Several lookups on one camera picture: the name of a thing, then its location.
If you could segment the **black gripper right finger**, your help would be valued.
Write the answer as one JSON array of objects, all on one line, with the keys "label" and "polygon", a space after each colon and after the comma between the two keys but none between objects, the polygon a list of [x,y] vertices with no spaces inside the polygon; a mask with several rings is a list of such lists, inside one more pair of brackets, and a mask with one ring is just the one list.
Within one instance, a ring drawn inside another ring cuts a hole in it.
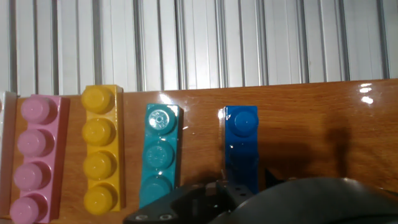
[{"label": "black gripper right finger", "polygon": [[265,185],[266,189],[284,183],[284,179],[278,179],[269,169],[265,169]]}]

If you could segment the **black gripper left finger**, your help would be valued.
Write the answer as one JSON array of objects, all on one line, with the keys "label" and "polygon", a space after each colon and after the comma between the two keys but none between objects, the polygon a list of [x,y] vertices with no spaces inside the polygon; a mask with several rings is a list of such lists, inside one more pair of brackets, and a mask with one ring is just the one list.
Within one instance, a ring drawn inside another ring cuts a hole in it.
[{"label": "black gripper left finger", "polygon": [[230,223],[230,218],[256,192],[256,171],[227,171],[225,179],[185,184],[129,214],[123,224]]}]

